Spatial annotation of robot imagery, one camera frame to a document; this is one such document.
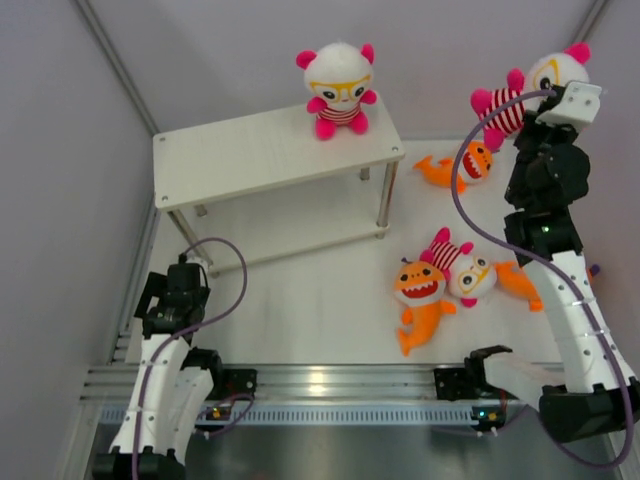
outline plush toy face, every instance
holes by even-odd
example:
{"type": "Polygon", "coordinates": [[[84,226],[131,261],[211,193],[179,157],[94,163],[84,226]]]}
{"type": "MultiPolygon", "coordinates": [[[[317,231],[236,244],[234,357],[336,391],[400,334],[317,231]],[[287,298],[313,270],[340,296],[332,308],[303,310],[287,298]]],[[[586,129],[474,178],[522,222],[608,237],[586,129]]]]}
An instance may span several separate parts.
{"type": "MultiPolygon", "coordinates": [[[[584,43],[572,45],[562,53],[552,53],[533,64],[525,76],[524,91],[546,90],[553,85],[565,86],[570,81],[589,82],[584,64],[590,58],[584,43]]],[[[527,110],[537,110],[543,97],[525,101],[527,110]]]]}
{"type": "Polygon", "coordinates": [[[303,66],[307,89],[334,110],[353,108],[373,81],[373,49],[369,52],[369,48],[361,51],[346,43],[332,43],[318,52],[303,52],[307,58],[315,55],[303,66]]]}
{"type": "Polygon", "coordinates": [[[480,183],[489,176],[492,164],[493,156],[485,144],[473,141],[464,152],[458,173],[467,184],[480,183]]]}
{"type": "Polygon", "coordinates": [[[475,255],[461,255],[451,268],[449,292],[458,298],[479,298],[496,284],[496,269],[489,260],[475,255]]]}
{"type": "Polygon", "coordinates": [[[394,296],[408,307],[437,302],[444,295],[444,274],[427,262],[413,262],[402,267],[396,276],[394,296]]]}

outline plush toy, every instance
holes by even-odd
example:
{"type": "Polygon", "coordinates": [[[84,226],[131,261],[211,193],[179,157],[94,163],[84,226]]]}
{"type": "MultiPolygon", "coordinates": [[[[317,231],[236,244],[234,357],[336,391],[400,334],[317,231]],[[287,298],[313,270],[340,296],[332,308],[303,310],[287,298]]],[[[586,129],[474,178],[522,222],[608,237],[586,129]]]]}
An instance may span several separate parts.
{"type": "MultiPolygon", "coordinates": [[[[471,107],[482,120],[492,111],[523,92],[548,89],[552,85],[566,85],[571,80],[588,82],[584,64],[591,51],[586,43],[576,43],[564,52],[552,53],[538,60],[525,76],[514,68],[507,75],[507,87],[497,90],[479,88],[471,94],[471,107]]],[[[493,152],[502,145],[505,137],[522,128],[525,110],[537,111],[544,98],[517,103],[489,122],[484,129],[484,143],[493,152]]]]}
{"type": "MultiPolygon", "coordinates": [[[[544,310],[544,304],[536,291],[536,287],[516,262],[496,263],[494,266],[498,273],[498,282],[502,288],[516,297],[527,300],[531,312],[544,310]]],[[[600,266],[597,264],[587,269],[589,283],[593,281],[593,277],[599,272],[600,266]]]]}
{"type": "MultiPolygon", "coordinates": [[[[589,74],[584,68],[589,58],[591,50],[586,43],[576,43],[564,52],[542,57],[529,69],[522,91],[546,90],[552,85],[565,86],[570,81],[589,83],[589,74]]],[[[525,110],[537,111],[543,100],[543,97],[525,100],[525,110]]]]}
{"type": "Polygon", "coordinates": [[[423,252],[419,262],[407,262],[398,275],[393,287],[394,296],[407,308],[402,314],[403,325],[412,325],[407,333],[402,328],[397,330],[398,342],[402,354],[406,357],[412,348],[424,345],[435,333],[443,313],[456,313],[453,303],[442,300],[446,289],[447,278],[428,261],[433,260],[433,253],[423,252]]]}
{"type": "Polygon", "coordinates": [[[441,228],[422,255],[426,255],[425,258],[433,255],[433,265],[450,276],[449,293],[459,298],[462,305],[471,308],[496,284],[496,270],[486,258],[469,255],[473,243],[465,242],[456,247],[450,240],[449,229],[441,228]]]}
{"type": "MultiPolygon", "coordinates": [[[[451,171],[453,158],[443,158],[434,165],[433,156],[424,157],[413,168],[420,170],[427,182],[440,187],[451,187],[451,171]]],[[[464,152],[462,163],[458,169],[458,193],[462,193],[467,185],[480,183],[489,176],[489,170],[493,164],[493,156],[482,142],[473,141],[464,152]]]]}
{"type": "Polygon", "coordinates": [[[346,43],[332,43],[317,52],[298,54],[296,64],[304,70],[304,83],[315,96],[307,111],[316,115],[316,135],[320,140],[333,137],[336,128],[348,125],[355,133],[369,128],[361,103],[373,104],[374,51],[370,44],[358,50],[346,43]]]}

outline red and white striped shirt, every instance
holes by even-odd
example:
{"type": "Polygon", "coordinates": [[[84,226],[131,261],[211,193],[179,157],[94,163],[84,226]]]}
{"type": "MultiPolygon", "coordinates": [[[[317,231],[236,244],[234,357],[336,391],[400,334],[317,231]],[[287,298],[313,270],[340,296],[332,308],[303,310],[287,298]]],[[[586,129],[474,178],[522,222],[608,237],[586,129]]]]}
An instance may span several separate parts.
{"type": "Polygon", "coordinates": [[[360,102],[351,110],[334,110],[333,108],[327,107],[318,112],[318,117],[325,118],[336,125],[348,125],[351,123],[351,120],[360,113],[360,110],[360,102]]]}
{"type": "Polygon", "coordinates": [[[438,270],[448,270],[462,253],[453,243],[438,242],[436,240],[431,242],[429,250],[433,252],[433,266],[438,270]]]}
{"type": "MultiPolygon", "coordinates": [[[[509,88],[501,88],[499,90],[494,90],[491,92],[491,106],[487,108],[481,115],[479,115],[480,120],[489,115],[489,113],[493,112],[500,105],[507,103],[512,98],[516,98],[520,95],[520,92],[515,90],[510,90],[509,88]]],[[[489,122],[489,128],[496,128],[500,130],[505,135],[511,135],[513,132],[516,132],[522,128],[522,124],[524,122],[524,104],[519,102],[512,107],[506,109],[500,115],[494,117],[493,120],[489,122]]]]}

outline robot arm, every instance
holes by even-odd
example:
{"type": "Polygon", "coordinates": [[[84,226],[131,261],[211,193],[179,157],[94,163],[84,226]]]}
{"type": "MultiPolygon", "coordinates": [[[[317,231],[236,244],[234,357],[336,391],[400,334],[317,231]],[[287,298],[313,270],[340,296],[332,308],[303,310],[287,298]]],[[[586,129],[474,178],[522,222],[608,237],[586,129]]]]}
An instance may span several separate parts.
{"type": "Polygon", "coordinates": [[[216,351],[192,348],[193,333],[178,334],[204,317],[210,289],[206,275],[207,283],[201,285],[201,273],[200,265],[181,258],[167,276],[150,274],[136,309],[143,319],[136,383],[109,452],[94,461],[95,480],[131,478],[136,431],[139,478],[185,478],[185,452],[194,424],[205,400],[219,391],[224,374],[216,351]],[[158,303],[147,312],[153,297],[158,303]],[[146,392],[142,407],[141,389],[146,392]]]}
{"type": "MultiPolygon", "coordinates": [[[[537,112],[526,112],[515,140],[519,153],[505,199],[517,211],[505,218],[505,236],[544,303],[564,374],[505,347],[472,352],[465,367],[476,391],[502,389],[520,398],[539,411],[554,440],[569,442],[632,426],[640,419],[640,384],[611,339],[568,210],[588,193],[589,157],[573,142],[595,118],[601,88],[571,82],[553,90],[537,112]]],[[[454,202],[463,214],[455,192],[454,202]]]]}

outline orange shark toy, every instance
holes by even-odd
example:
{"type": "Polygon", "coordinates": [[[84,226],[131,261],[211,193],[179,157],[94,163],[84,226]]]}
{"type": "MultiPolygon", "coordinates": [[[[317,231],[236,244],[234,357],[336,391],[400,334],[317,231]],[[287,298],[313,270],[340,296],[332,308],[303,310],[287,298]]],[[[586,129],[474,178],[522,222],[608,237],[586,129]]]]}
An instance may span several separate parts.
{"type": "MultiPolygon", "coordinates": [[[[443,158],[437,164],[432,163],[433,155],[424,157],[413,168],[420,170],[427,182],[439,187],[451,187],[451,170],[453,158],[443,158]]],[[[462,193],[467,185],[480,183],[489,176],[493,165],[493,156],[482,142],[471,142],[462,157],[462,164],[458,169],[458,193],[462,193]]]]}
{"type": "MultiPolygon", "coordinates": [[[[428,260],[429,256],[423,252],[422,258],[428,260]]],[[[428,261],[407,263],[398,272],[394,296],[407,307],[402,314],[402,323],[413,325],[409,333],[402,328],[397,330],[398,342],[405,357],[412,348],[431,340],[443,313],[456,313],[453,303],[442,300],[446,287],[445,274],[428,261]]]]}
{"type": "MultiPolygon", "coordinates": [[[[538,296],[536,287],[516,262],[496,263],[494,267],[498,274],[498,282],[502,288],[516,297],[528,300],[529,311],[541,312],[544,310],[544,304],[538,296]]],[[[600,267],[597,264],[587,269],[589,283],[593,281],[593,276],[597,275],[598,272],[600,272],[600,267]]]]}

